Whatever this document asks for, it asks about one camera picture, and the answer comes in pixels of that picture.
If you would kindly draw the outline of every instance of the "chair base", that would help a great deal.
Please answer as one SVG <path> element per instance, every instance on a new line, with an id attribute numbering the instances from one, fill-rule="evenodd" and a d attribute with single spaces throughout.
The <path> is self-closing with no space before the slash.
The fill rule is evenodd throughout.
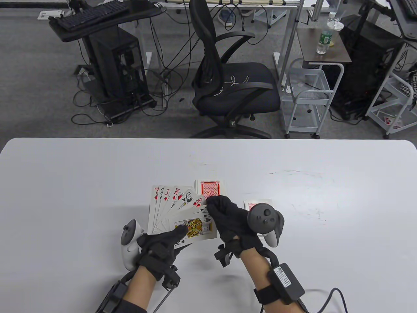
<path id="1" fill-rule="evenodd" d="M 190 138 L 211 138 L 216 136 L 225 136 L 226 138 L 236 138 L 239 135 L 241 136 L 250 136 L 261 139 L 271 139 L 272 136 L 264 131 L 258 129 L 236 125 L 236 127 L 224 127 L 224 126 L 214 126 L 209 129 L 203 130 L 198 134 L 191 136 Z"/>

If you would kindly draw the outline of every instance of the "keyboard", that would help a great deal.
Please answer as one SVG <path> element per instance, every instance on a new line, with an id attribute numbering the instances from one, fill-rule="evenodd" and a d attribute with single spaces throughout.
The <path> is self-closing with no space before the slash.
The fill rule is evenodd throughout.
<path id="1" fill-rule="evenodd" d="M 129 7 L 127 6 L 126 2 L 114 0 L 90 9 L 83 10 L 74 15 L 70 15 L 64 18 L 57 18 L 56 21 L 62 28 L 68 31 L 75 31 L 97 24 L 103 20 L 107 20 L 110 17 L 128 10 Z"/>
<path id="2" fill-rule="evenodd" d="M 400 0 L 409 18 L 417 20 L 417 0 Z"/>

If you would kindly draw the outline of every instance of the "computer tower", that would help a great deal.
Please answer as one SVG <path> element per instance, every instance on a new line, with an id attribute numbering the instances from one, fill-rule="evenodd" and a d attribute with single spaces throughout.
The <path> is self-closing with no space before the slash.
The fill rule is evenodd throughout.
<path id="1" fill-rule="evenodd" d="M 340 31 L 352 63 L 345 65 L 340 85 L 332 101 L 332 107 L 343 119 L 350 120 L 364 115 L 375 97 L 388 70 L 398 55 L 403 40 L 390 32 L 365 21 L 355 32 L 360 18 L 357 15 L 344 17 Z M 330 88 L 333 88 L 340 69 L 323 66 Z"/>
<path id="2" fill-rule="evenodd" d="M 109 98 L 129 98 L 133 93 L 148 94 L 145 69 L 138 39 L 113 26 L 89 36 L 96 63 L 100 69 L 100 83 Z"/>

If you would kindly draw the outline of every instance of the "human hand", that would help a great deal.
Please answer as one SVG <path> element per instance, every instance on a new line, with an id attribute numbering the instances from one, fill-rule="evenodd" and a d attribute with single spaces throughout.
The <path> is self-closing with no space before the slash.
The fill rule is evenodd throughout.
<path id="1" fill-rule="evenodd" d="M 143 234 L 137 239 L 139 247 L 142 248 L 137 265 L 142 265 L 160 280 L 164 273 L 164 268 L 168 268 L 174 263 L 178 253 L 185 247 L 174 250 L 174 245 L 180 241 L 188 232 L 188 227 L 180 225 L 170 232 L 158 235 Z"/>
<path id="2" fill-rule="evenodd" d="M 206 202 L 207 211 L 214 219 L 220 238 L 225 243 L 236 239 L 237 236 L 242 250 L 259 250 L 263 247 L 258 235 L 248 225 L 248 211 L 239 208 L 225 196 L 211 196 Z"/>

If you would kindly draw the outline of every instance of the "plastic bottle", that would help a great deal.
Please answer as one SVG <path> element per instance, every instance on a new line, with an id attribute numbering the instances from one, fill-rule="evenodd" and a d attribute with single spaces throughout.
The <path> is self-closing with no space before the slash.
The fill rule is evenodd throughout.
<path id="1" fill-rule="evenodd" d="M 317 45 L 317 53 L 325 54 L 330 46 L 330 40 L 334 31 L 334 17 L 336 12 L 329 13 L 329 19 L 326 25 L 323 27 L 322 34 L 320 35 L 319 44 Z"/>

